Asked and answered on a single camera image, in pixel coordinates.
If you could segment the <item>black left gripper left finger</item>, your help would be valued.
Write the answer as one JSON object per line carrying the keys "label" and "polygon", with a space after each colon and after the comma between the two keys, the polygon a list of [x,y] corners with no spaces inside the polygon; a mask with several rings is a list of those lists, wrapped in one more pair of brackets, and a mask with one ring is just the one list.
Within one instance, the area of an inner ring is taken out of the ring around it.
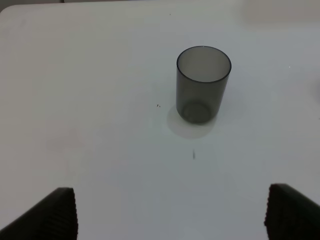
{"label": "black left gripper left finger", "polygon": [[78,216],[72,187],[59,187],[0,230],[2,240],[76,240]]}

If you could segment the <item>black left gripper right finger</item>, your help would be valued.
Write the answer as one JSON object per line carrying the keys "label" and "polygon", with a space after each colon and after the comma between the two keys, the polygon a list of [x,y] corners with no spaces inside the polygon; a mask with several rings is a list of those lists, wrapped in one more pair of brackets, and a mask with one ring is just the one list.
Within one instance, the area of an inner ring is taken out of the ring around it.
{"label": "black left gripper right finger", "polygon": [[318,240],[320,205],[288,184],[271,184],[264,226],[269,240]]}

